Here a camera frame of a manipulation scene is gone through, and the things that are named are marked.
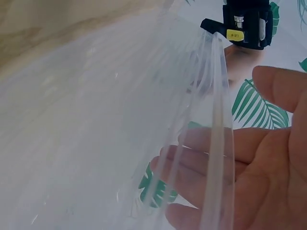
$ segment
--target palm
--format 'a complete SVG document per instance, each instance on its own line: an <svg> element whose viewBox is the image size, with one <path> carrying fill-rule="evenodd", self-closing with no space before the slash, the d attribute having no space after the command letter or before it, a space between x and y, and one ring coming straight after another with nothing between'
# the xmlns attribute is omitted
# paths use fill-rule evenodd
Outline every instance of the palm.
<svg viewBox="0 0 307 230"><path fill-rule="evenodd" d="M235 229L300 229L307 199L291 162L291 129L266 132L259 130L264 137L254 159L237 174Z"/></svg>
<svg viewBox="0 0 307 230"><path fill-rule="evenodd" d="M254 77L268 101L294 112L291 128L234 131L236 157L234 230L307 229L307 78L303 73L258 68ZM208 157L207 128L188 132L174 188L193 206L171 204L166 217L181 230L198 230L204 200ZM169 148L161 179L167 181L176 146ZM154 170L158 158L153 159ZM185 180L193 171L195 180Z"/></svg>

